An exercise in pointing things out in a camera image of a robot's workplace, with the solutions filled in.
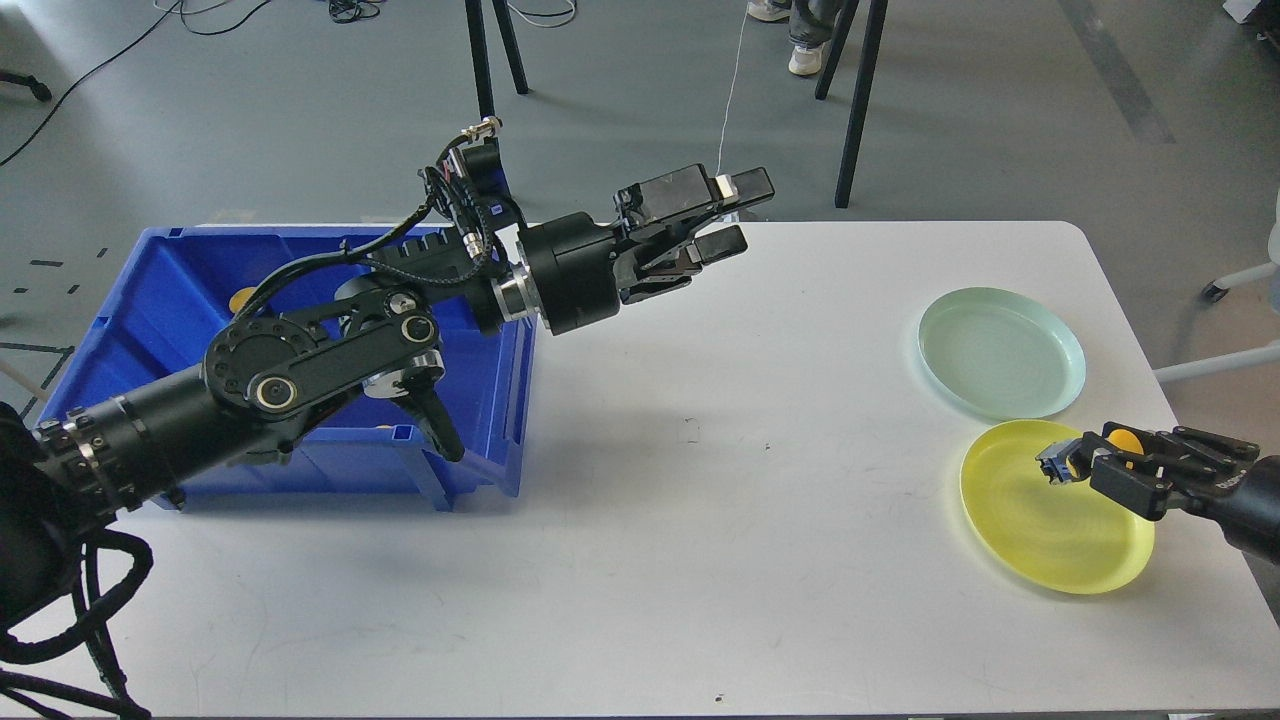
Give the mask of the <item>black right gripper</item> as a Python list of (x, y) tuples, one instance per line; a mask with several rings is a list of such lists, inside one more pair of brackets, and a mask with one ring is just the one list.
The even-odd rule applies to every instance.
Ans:
[[(1085, 454), (1068, 456), (1074, 482), (1148, 521), (1164, 519), (1171, 486), (1162, 478), (1129, 466), (1199, 464), (1190, 448), (1167, 432), (1142, 430), (1106, 421), (1085, 433)], [(1224, 539), (1240, 551), (1279, 550), (1279, 456), (1254, 461), (1234, 473), (1179, 473), (1172, 484), (1185, 496), (1183, 510), (1219, 524)]]

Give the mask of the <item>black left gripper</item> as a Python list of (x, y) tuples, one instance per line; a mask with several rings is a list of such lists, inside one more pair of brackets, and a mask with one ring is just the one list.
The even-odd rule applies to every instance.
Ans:
[[(627, 186), (614, 195), (617, 223), (585, 211), (517, 231), (516, 241), (538, 295), (540, 314), (559, 336), (613, 318), (623, 305), (681, 290), (705, 266), (748, 250), (737, 225), (691, 233), (727, 213), (774, 196), (765, 168), (710, 177), (692, 164)], [(620, 255), (617, 243), (648, 241)]]

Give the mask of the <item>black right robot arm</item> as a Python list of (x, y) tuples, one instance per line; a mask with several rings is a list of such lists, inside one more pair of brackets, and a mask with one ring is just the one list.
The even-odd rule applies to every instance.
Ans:
[(1037, 455), (1053, 484), (1085, 482), (1148, 521), (1170, 510), (1219, 524), (1225, 541), (1271, 564), (1279, 556), (1279, 459), (1258, 445), (1189, 427), (1142, 430), (1116, 421)]

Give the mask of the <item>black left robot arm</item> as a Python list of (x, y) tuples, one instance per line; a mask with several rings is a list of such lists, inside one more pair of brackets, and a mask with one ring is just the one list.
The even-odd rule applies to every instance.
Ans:
[(122, 510), (246, 454), (284, 455), (358, 396), (406, 411), (447, 461), (465, 446), (436, 393), (434, 307), (461, 297), (480, 331), (538, 314), (553, 334), (687, 286), (744, 252), (722, 217), (772, 199), (765, 169), (700, 164), (617, 192), (617, 219), (580, 211), (529, 225), (506, 190), (486, 117), (420, 170), (425, 199), (399, 224), (268, 274), (193, 366), (29, 429), (3, 406), (3, 694), (146, 719), (108, 621), (154, 565), (113, 529)]

